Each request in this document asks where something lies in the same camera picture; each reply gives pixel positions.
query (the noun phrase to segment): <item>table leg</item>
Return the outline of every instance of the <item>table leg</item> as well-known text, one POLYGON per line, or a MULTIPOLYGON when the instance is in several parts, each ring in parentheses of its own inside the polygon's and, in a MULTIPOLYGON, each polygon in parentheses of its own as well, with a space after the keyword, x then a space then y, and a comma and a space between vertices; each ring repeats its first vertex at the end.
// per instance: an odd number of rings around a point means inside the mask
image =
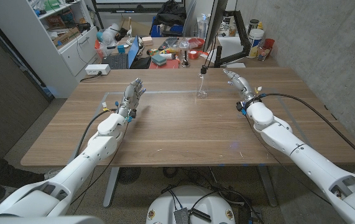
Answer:
POLYGON ((271 178, 267 166, 258 166, 257 171, 259 172, 260 179, 263 183, 263 188, 269 199, 269 205, 271 207, 278 206, 277 199, 275 198, 274 188, 271 183, 271 178))
POLYGON ((105 191, 103 206, 108 208, 111 206, 111 199, 114 195, 116 182, 118 181, 119 167, 112 167, 111 174, 109 175, 107 190, 105 191))

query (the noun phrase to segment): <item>whiteboard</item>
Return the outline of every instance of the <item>whiteboard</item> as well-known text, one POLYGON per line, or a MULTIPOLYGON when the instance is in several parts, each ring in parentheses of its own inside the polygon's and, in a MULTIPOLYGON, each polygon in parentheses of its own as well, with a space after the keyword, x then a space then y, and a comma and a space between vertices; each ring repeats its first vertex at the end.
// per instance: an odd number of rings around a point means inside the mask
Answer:
MULTIPOLYGON (((165 3, 168 0, 96 0, 97 3, 108 4, 139 4, 139 3, 165 3)), ((183 0, 176 0, 177 3, 183 3, 183 0)))

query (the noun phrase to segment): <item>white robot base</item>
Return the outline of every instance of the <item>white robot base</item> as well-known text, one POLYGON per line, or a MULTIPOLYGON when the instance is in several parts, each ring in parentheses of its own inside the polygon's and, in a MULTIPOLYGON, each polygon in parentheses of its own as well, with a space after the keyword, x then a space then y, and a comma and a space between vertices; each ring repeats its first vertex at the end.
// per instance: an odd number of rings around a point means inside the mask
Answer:
MULTIPOLYGON (((176 195, 176 198, 180 201, 183 208, 190 210, 194 203, 200 199, 202 196, 211 193, 212 191, 204 187, 186 185, 179 186, 172 189, 172 192, 176 195)), ((175 203, 177 210, 180 210, 180 204, 175 198, 175 203)), ((174 206, 173 196, 170 192, 165 192, 161 196, 152 202, 148 209, 146 224, 166 224, 166 223, 176 223, 174 217, 174 211, 176 211, 174 206)), ((211 218, 211 223, 223 223, 223 224, 233 224, 235 223, 235 217, 233 215, 233 210, 229 204, 217 193, 211 194, 202 200, 200 200, 196 205, 195 209, 207 214, 211 218)), ((209 224, 203 219, 200 219, 194 215, 190 215, 191 224, 209 224)))

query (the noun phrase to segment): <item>drawer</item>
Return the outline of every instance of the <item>drawer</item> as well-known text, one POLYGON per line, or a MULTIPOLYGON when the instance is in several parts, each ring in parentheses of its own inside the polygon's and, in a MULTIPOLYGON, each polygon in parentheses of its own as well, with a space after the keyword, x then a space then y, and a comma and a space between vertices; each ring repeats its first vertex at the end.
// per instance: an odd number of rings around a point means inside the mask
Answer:
POLYGON ((61 52, 61 56, 73 76, 76 76, 83 67, 86 67, 86 62, 89 62, 96 54, 96 35, 97 28, 92 27, 89 32, 78 37, 70 46, 61 52))

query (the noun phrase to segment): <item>black stand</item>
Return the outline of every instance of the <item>black stand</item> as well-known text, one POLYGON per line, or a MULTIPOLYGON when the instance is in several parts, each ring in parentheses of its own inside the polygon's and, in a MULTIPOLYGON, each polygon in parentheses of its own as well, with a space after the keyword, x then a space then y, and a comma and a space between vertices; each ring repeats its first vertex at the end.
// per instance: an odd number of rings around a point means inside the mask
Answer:
POLYGON ((241 40, 241 45, 244 48, 243 48, 242 52, 230 55, 225 58, 221 58, 222 46, 217 46, 216 59, 214 61, 214 68, 219 68, 220 65, 241 59, 243 57, 246 57, 249 55, 249 52, 251 51, 251 43, 250 43, 249 39, 247 38, 245 24, 244 24, 244 20, 242 19, 241 12, 240 11, 225 11, 224 16, 234 16, 235 23, 236 23, 237 30, 238 30, 238 34, 239 34, 239 39, 241 40))

